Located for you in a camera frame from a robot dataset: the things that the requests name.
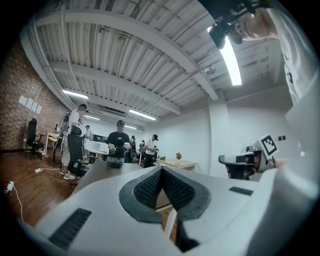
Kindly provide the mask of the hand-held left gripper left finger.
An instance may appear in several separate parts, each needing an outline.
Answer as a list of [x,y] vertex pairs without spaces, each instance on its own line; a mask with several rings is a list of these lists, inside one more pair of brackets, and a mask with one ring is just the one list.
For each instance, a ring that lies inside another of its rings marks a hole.
[[[147,173],[146,169],[102,179],[72,195],[31,227],[19,221],[27,237],[50,256],[179,256],[180,250],[166,237],[161,223],[141,223],[119,201],[121,188]],[[90,215],[71,243],[62,249],[50,237],[77,210]]]

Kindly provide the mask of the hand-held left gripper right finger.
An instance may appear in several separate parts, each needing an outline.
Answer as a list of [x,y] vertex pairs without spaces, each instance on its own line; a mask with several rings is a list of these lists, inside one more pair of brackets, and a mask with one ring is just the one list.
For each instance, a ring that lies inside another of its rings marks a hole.
[[191,192],[178,214],[177,239],[186,256],[272,256],[284,249],[309,218],[320,195],[317,166],[283,166],[260,181],[173,170]]

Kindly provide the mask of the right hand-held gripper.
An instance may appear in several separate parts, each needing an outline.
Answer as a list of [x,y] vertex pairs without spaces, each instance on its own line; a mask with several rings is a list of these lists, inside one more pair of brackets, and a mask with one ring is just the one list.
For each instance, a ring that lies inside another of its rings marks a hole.
[[276,167],[274,155],[279,151],[271,134],[267,133],[254,144],[246,144],[241,153],[220,155],[230,179],[258,181],[262,174]]

